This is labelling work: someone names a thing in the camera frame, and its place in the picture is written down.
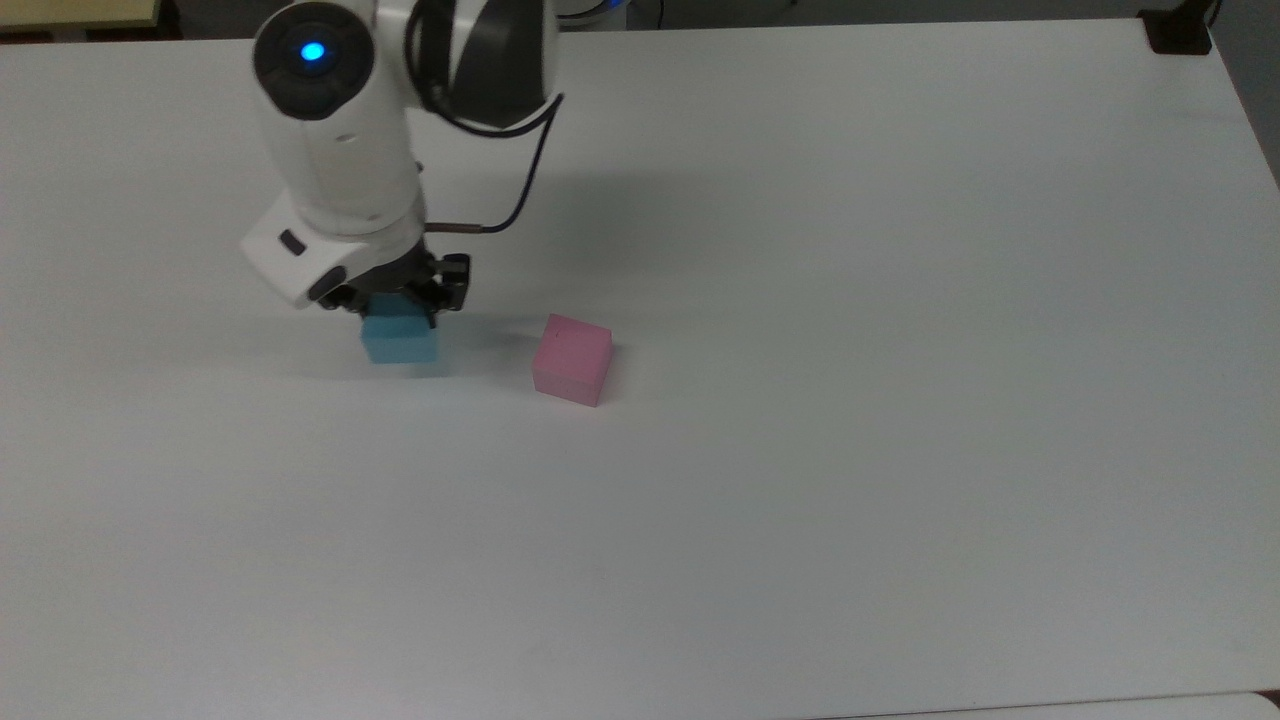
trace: cube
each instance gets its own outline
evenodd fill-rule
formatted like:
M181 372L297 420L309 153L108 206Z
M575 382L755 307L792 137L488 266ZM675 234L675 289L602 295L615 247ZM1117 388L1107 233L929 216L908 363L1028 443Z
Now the cube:
M435 331L426 310L401 295L374 295L360 342L376 365L435 363Z
M595 407L612 359L607 328L552 315L534 355L534 389Z

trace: white table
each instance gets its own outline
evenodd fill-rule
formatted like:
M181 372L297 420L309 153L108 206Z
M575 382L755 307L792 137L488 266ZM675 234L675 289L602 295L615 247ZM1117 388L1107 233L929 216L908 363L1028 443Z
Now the white table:
M237 241L247 42L0 47L0 716L771 720L1280 685L1280 193L1130 20L573 35L447 355ZM531 140L415 115L438 220ZM604 404L532 392L548 313Z
M936 714L897 720L938 720ZM1280 710L1256 694L1089 702L948 712L943 720L1276 720Z

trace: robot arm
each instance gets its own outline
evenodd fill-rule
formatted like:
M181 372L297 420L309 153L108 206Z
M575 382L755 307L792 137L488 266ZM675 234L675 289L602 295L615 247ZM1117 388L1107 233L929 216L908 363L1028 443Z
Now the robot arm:
M554 40L541 0L310 0L273 15L253 45L255 105L285 191L242 242L255 269L296 307L362 313L399 292L433 322L461 309L470 260L426 251L406 108L526 132L538 122L500 128L544 106Z

